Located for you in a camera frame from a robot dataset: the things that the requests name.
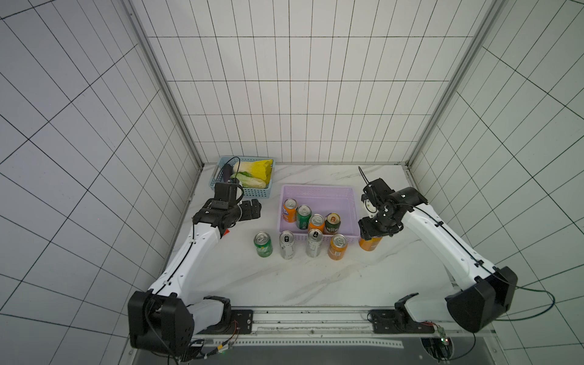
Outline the green lettuce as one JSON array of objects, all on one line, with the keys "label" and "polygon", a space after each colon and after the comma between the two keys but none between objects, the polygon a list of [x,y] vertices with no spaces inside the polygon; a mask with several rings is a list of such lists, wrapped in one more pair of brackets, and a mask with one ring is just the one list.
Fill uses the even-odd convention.
[{"label": "green lettuce", "polygon": [[248,173],[238,173],[236,178],[239,180],[240,185],[245,189],[265,189],[267,187],[265,181],[250,176]]}]

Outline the silver slim can back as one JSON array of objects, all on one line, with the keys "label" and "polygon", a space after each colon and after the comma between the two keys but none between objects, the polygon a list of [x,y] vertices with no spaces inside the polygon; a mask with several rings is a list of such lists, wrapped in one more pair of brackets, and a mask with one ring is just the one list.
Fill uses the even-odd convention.
[{"label": "silver slim can back", "polygon": [[291,231],[283,231],[279,237],[281,256],[285,260],[292,259],[295,254],[295,239]]}]

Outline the green brown can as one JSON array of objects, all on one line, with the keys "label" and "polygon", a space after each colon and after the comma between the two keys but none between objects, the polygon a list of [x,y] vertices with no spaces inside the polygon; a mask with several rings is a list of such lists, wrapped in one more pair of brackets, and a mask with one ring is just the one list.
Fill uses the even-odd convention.
[{"label": "green brown can", "polygon": [[341,218],[337,213],[329,213],[325,217],[325,232],[327,234],[337,234],[341,226]]}]

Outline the yellow napa cabbage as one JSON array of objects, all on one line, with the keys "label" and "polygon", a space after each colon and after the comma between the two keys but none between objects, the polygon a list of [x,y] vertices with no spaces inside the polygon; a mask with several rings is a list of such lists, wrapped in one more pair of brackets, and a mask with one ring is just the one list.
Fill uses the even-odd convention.
[{"label": "yellow napa cabbage", "polygon": [[234,173],[242,174],[243,176],[252,177],[262,180],[266,185],[270,183],[272,176],[272,167],[274,161],[272,159],[258,160],[258,161],[241,161],[234,164]]}]

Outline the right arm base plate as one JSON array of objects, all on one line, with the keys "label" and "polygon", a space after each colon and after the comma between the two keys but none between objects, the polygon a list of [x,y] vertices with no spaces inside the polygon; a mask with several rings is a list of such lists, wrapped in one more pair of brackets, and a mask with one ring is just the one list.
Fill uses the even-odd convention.
[{"label": "right arm base plate", "polygon": [[395,309],[370,310],[367,320],[372,324],[375,334],[429,335],[435,332],[432,325],[415,322],[405,312]]}]

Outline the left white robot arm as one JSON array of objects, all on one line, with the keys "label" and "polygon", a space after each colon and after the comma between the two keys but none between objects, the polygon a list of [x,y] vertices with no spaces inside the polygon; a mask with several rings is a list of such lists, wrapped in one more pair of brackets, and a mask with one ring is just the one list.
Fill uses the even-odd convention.
[{"label": "left white robot arm", "polygon": [[239,221],[260,218],[258,200],[235,204],[209,199],[193,216],[192,228],[178,254],[146,291],[137,290],[128,302],[129,340],[133,348],[184,356],[193,336],[210,330],[226,332],[232,326],[231,302],[205,296],[195,289],[208,252]]}]

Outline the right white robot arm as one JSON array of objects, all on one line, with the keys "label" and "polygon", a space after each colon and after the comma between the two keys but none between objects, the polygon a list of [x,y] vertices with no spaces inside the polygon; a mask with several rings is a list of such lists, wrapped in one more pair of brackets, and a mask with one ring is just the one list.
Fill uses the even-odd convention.
[{"label": "right white robot arm", "polygon": [[359,220],[365,240],[393,237],[408,228],[442,262],[457,285],[449,294],[409,294],[394,305],[393,321],[400,332],[424,322],[455,322],[477,333],[506,313],[512,304],[517,275],[499,269],[477,253],[440,218],[413,187],[395,191],[382,179],[368,183],[362,202],[368,216]]}]

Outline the purple plastic basket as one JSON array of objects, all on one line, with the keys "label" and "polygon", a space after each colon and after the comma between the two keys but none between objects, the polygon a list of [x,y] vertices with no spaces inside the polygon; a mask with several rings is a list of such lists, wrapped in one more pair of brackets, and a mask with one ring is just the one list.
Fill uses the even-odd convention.
[{"label": "purple plastic basket", "polygon": [[317,186],[287,184],[281,187],[280,205],[287,199],[294,199],[298,205],[308,205],[312,213],[326,217],[330,213],[340,216],[339,234],[346,237],[348,243],[358,243],[360,228],[358,226],[357,204],[360,201],[350,186]]}]

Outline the blue plastic basket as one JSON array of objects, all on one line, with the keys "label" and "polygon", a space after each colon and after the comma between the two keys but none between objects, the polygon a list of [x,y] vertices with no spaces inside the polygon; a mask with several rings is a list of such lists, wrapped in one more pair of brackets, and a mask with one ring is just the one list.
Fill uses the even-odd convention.
[{"label": "blue plastic basket", "polygon": [[272,172],[275,160],[243,156],[223,156],[217,163],[209,185],[216,183],[238,183],[244,195],[251,198],[268,198],[272,188]]}]

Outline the dark purple eggplant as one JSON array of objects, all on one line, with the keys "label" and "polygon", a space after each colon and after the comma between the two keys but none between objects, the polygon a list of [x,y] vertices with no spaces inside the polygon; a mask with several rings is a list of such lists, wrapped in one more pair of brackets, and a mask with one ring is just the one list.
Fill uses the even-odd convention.
[{"label": "dark purple eggplant", "polygon": [[225,164],[221,169],[221,182],[229,183],[233,174],[233,166],[231,164]]}]

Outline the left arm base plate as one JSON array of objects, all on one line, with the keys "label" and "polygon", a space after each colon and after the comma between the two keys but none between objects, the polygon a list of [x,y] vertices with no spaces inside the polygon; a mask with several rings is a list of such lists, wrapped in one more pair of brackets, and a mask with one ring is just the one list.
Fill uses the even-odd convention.
[{"label": "left arm base plate", "polygon": [[252,310],[231,310],[229,319],[212,325],[200,332],[201,335],[248,335],[252,332],[254,312]]}]

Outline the silver slim can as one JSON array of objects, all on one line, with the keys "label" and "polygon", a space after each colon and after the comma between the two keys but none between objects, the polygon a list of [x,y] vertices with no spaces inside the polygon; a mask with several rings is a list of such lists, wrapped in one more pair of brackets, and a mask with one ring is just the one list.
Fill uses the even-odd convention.
[{"label": "silver slim can", "polygon": [[323,233],[319,229],[312,229],[307,234],[307,255],[311,258],[316,258],[322,247]]},{"label": "silver slim can", "polygon": [[279,237],[281,256],[285,260],[292,259],[295,254],[295,239],[291,231],[283,231]]}]

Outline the aluminium mounting rail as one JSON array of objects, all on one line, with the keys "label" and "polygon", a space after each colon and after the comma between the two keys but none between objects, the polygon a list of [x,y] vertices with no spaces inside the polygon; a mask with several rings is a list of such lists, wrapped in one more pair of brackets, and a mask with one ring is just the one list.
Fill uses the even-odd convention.
[{"label": "aluminium mounting rail", "polygon": [[400,338],[431,339],[438,342],[458,337],[471,337],[454,322],[425,323],[435,332],[429,335],[375,334],[367,320],[368,307],[234,307],[231,310],[254,312],[252,332],[230,335],[193,336],[189,348],[201,345],[216,347],[223,342],[241,346],[301,346],[301,345],[373,345],[381,347],[402,346]]}]

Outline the green sprite can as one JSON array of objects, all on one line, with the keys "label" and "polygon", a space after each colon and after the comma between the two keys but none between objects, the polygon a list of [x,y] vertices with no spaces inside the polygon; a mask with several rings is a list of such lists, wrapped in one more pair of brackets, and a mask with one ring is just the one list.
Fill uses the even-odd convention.
[{"label": "green sprite can", "polygon": [[254,237],[254,246],[260,257],[266,258],[272,255],[273,247],[271,237],[265,231],[258,232]]},{"label": "green sprite can", "polygon": [[308,229],[310,219],[312,217],[312,210],[308,205],[300,205],[297,208],[297,227],[299,230],[305,231]]}]

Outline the orange fanta can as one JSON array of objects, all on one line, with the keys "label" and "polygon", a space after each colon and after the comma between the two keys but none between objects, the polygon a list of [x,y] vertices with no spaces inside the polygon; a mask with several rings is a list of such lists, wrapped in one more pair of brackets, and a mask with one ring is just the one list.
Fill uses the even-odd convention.
[{"label": "orange fanta can", "polygon": [[368,252],[371,252],[377,248],[377,246],[379,245],[381,240],[382,240],[381,237],[373,237],[369,240],[365,240],[363,238],[360,238],[359,246],[361,249],[368,251]]},{"label": "orange fanta can", "polygon": [[295,199],[286,199],[282,205],[283,219],[288,223],[297,221],[297,201]]},{"label": "orange fanta can", "polygon": [[346,252],[348,246],[348,241],[342,234],[334,235],[330,240],[330,245],[328,247],[328,256],[335,260],[341,260]]},{"label": "orange fanta can", "polygon": [[321,233],[325,232],[325,218],[321,214],[313,214],[309,220],[308,230],[318,230]]}]

